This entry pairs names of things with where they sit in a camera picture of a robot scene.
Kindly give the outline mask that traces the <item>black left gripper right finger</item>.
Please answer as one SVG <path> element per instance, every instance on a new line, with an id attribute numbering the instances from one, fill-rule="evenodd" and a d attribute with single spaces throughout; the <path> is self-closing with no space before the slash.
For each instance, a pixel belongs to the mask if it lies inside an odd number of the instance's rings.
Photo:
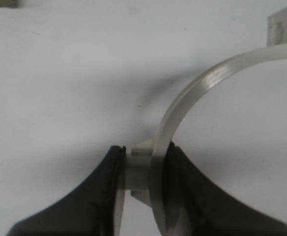
<path id="1" fill-rule="evenodd" d="M 230 196 L 174 143 L 164 163 L 163 200 L 169 236 L 287 236 L 287 224 Z"/>

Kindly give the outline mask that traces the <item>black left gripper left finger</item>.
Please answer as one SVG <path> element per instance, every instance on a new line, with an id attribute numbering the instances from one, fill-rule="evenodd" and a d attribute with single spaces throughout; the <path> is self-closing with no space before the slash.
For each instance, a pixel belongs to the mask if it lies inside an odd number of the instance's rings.
<path id="1" fill-rule="evenodd" d="M 95 170 L 48 208 L 16 223 L 9 236 L 118 236 L 126 148 L 110 147 Z"/>

